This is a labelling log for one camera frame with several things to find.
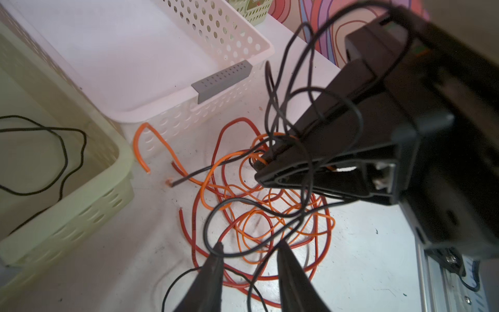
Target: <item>multicolored curtain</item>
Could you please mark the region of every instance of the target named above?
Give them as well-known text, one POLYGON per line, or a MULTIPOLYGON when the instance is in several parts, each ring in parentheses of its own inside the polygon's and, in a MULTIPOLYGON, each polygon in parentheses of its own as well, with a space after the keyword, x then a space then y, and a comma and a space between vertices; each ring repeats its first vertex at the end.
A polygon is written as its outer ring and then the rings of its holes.
MULTIPOLYGON (((421 1, 392 0, 391 2, 394 5, 404 5, 416 14, 428 18, 421 1)), ((295 31, 304 21, 309 22, 312 28, 317 30, 328 17, 353 2, 356 0, 274 0, 268 13, 291 31, 295 31)), ((346 63, 345 36, 383 14, 383 11, 378 8, 361 8, 342 17, 320 38, 315 49, 338 67, 343 67, 346 63)), ((300 37, 307 42, 310 40, 307 31, 303 31, 300 37)))

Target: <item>white table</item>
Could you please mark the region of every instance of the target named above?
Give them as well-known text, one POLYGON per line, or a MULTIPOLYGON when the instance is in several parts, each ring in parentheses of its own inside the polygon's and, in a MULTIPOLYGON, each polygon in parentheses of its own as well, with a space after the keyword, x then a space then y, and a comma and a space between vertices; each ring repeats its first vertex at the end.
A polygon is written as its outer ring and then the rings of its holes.
MULTIPOLYGON (((292 33, 270 16, 257 28, 274 44, 276 53, 271 63, 276 75, 285 44, 292 33)), ((305 47, 303 41, 298 41, 289 55, 281 97, 293 65, 305 47)), ((313 84, 319 86, 326 86, 339 71, 320 54, 315 58, 314 70, 313 84)), ((305 74, 305 70, 300 72, 295 87, 305 85, 305 74)), ((265 108, 265 99, 263 89, 255 90, 200 128, 171 141, 187 170, 209 164, 218 133, 227 122, 241 116, 248 117, 263 132, 264 112, 261 108, 265 108)), ((295 99, 289 106, 290 120, 295 121, 308 105, 306 95, 295 99)), ((219 156, 246 148, 253 138, 248 129, 246 125, 237 125, 227 131, 219 156), (231 150, 227 142, 233 142, 231 150)), ((132 181, 134 200, 72 254, 52 267, 8 310, 160 311, 161 300, 170 283, 192 267, 190 245, 181 232, 178 210, 184 208, 189 229, 190 211, 198 190, 190 182, 174 189, 167 188, 165 179, 178 177, 170 162, 171 156, 166 151, 150 159, 151 175, 136 163, 132 181)), ((247 170, 245 177, 251 179, 253 173, 247 170)), ((198 211, 200 229, 208 213, 201 206, 198 211)), ((359 202, 334 208, 331 213, 337 221, 331 248, 312 281, 329 308, 356 312, 421 311, 414 237, 400 208, 359 202)), ((213 229, 217 229, 217 225, 219 228, 227 226, 221 219, 213 224, 213 229)), ((198 244, 203 246, 200 237, 198 244)), ((232 238, 226 240, 226 250, 231 249, 233 242, 232 238)), ((302 263, 306 253, 306 248, 295 251, 302 263)), ((204 261, 203 257, 198 257, 198 260, 204 261)), ((227 262, 250 272, 250 267, 240 259, 227 262)), ((276 272, 275 260, 270 260, 267 272, 276 272)), ((191 273, 176 285, 167 301, 166 311, 176 306, 194 276, 191 273)), ((259 282, 257 286, 266 298, 278 300, 276 282, 259 282)), ((224 288, 222 310, 246 311, 246 297, 235 289, 224 288)), ((253 301, 253 310, 263 309, 260 303, 253 301)))

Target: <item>screw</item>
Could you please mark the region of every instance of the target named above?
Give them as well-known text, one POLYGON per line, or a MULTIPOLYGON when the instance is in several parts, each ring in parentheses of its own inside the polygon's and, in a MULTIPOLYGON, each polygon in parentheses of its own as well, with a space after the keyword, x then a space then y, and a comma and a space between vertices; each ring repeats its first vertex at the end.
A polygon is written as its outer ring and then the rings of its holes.
POLYGON ((458 262, 458 258, 456 258, 456 256, 454 256, 454 255, 448 255, 446 257, 446 260, 447 260, 447 263, 449 263, 451 265, 454 265, 458 262))

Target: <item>plastic basket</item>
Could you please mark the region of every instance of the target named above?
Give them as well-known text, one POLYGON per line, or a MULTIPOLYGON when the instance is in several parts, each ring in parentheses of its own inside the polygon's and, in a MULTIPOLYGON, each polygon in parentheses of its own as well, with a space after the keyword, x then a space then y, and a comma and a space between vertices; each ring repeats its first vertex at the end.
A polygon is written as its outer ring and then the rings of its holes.
MULTIPOLYGON (((84 165, 66 181, 61 201, 57 202, 61 179, 32 196, 0 190, 2 306, 131 201, 133 154, 104 117, 2 23, 0 97, 0 116, 21 115, 45 126, 73 127, 87 134, 84 165)), ((0 121, 0 128, 31 126, 0 121)), ((69 158, 66 174, 79 164, 82 136, 59 134, 69 158)), ((0 134, 2 185, 20 192, 40 189, 55 177, 63 162, 58 140, 45 131, 0 134)))
MULTIPOLYGON (((130 143, 143 122, 168 140, 264 86, 274 52, 224 0, 1 3, 130 143)), ((144 158, 159 145, 139 142, 144 158)))
POLYGON ((227 0, 252 25, 263 22, 272 0, 227 0))

